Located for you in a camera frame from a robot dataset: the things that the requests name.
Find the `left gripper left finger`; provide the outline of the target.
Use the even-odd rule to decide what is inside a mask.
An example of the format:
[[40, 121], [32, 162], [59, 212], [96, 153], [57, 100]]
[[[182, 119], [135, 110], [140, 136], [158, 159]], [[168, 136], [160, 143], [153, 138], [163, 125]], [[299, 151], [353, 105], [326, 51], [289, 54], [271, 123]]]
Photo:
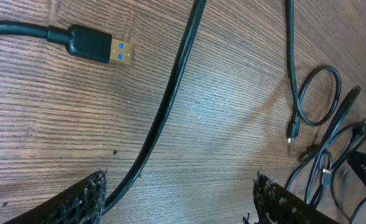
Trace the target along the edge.
[[106, 184], [106, 171], [98, 170], [7, 223], [100, 223], [105, 208]]

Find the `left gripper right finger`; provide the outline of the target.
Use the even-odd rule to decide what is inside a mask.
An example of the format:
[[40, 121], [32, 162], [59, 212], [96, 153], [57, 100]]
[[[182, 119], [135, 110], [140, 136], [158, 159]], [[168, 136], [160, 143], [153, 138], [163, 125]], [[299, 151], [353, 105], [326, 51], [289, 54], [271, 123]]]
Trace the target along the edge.
[[253, 200], [259, 224], [335, 224], [319, 212], [258, 171], [253, 186]]

